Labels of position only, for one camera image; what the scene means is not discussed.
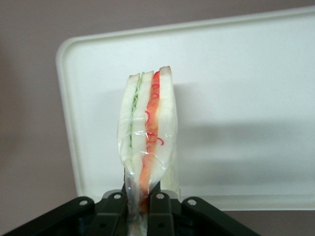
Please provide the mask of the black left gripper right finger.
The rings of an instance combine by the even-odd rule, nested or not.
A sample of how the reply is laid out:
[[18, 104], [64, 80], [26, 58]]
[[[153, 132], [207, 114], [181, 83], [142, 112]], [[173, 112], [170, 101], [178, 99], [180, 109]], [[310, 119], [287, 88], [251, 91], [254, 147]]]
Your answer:
[[199, 197], [182, 202], [166, 193], [150, 197], [148, 236], [257, 236], [258, 233]]

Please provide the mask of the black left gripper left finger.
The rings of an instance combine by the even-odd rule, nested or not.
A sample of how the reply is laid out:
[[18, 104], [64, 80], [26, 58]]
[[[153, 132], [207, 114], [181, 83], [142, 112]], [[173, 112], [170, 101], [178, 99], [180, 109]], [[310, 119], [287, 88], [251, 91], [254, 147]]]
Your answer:
[[77, 197], [25, 224], [6, 236], [125, 236], [126, 194], [110, 191], [95, 203]]

